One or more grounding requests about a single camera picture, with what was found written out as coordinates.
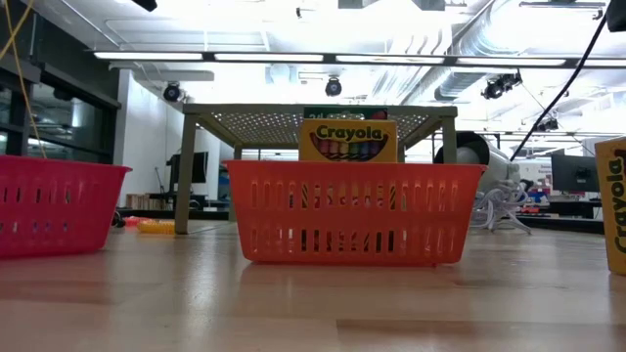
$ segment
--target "perforated tabletop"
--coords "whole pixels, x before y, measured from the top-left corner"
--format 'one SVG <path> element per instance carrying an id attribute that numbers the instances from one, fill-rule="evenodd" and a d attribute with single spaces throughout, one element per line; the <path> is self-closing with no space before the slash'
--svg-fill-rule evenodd
<path id="1" fill-rule="evenodd" d="M 308 108 L 328 108 L 310 106 Z M 186 115 L 231 146 L 242 148 L 297 149 L 304 105 L 206 105 L 187 104 Z M 356 108 L 380 108 L 358 106 Z M 388 107 L 388 119 L 398 126 L 398 141 L 406 148 L 430 135 L 444 118 L 455 118 L 455 107 Z M 325 118 L 359 119 L 360 114 L 331 113 Z"/>

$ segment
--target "crayola crayon box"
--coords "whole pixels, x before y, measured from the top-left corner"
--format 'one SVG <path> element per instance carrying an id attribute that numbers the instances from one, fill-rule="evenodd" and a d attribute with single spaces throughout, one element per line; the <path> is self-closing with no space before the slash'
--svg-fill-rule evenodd
<path id="1" fill-rule="evenodd" d="M 626 139 L 596 143 L 608 269 L 626 275 Z"/>
<path id="2" fill-rule="evenodd" d="M 304 119 L 302 161 L 396 162 L 397 127 L 389 120 Z"/>

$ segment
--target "wooden table surface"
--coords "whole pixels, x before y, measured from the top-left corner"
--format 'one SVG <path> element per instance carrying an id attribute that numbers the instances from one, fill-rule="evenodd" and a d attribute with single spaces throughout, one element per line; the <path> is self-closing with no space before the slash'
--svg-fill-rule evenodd
<path id="1" fill-rule="evenodd" d="M 0 261 L 0 350 L 625 351 L 604 239 L 472 233 L 437 268 L 252 265 L 236 226 Z"/>

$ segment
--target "computer monitor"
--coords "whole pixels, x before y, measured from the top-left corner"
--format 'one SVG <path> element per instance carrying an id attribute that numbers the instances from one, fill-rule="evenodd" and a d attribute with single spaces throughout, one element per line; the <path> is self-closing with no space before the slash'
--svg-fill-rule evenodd
<path id="1" fill-rule="evenodd" d="M 174 154 L 167 162 L 171 166 L 170 184 L 178 183 L 178 170 L 180 167 L 180 155 Z M 208 166 L 208 153 L 194 153 L 194 168 L 192 171 L 192 183 L 206 182 L 206 167 Z"/>
<path id="2" fill-rule="evenodd" d="M 592 156 L 552 155 L 553 188 L 567 192 L 599 192 L 598 169 Z"/>

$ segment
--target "basket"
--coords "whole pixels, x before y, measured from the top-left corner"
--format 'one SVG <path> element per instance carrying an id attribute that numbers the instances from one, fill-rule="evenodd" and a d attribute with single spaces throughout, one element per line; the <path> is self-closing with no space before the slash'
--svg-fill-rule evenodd
<path id="1" fill-rule="evenodd" d="M 0 156 L 0 258 L 103 247 L 127 167 Z"/>
<path id="2" fill-rule="evenodd" d="M 436 265 L 461 259 L 482 165 L 229 161 L 244 257 Z"/>

